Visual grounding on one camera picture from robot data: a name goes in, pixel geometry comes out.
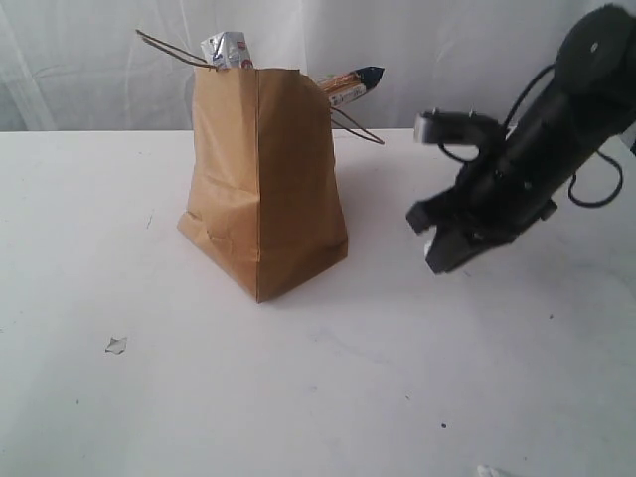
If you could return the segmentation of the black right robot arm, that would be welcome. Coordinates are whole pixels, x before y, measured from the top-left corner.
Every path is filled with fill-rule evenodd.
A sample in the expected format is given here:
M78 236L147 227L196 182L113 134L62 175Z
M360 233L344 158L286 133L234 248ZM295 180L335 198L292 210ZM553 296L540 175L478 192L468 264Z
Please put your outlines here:
M615 4L587 13L542 72L552 78L517 122L438 109L417 116L417 142L478 150L450 188L406 214L416 233L435 231L425 254L433 273L454 271L549 218L554 193L634 123L634 15Z

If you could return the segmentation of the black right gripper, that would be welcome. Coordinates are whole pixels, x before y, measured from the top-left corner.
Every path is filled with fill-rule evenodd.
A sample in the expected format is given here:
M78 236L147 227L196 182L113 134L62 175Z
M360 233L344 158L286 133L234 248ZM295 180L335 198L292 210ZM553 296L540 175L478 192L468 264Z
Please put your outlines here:
M457 134L446 145L474 145L447 191L417 201L406 213L415 233L435 228L425 261L435 274L452 272L489 246L514 241L556 211L557 154L550 133Z

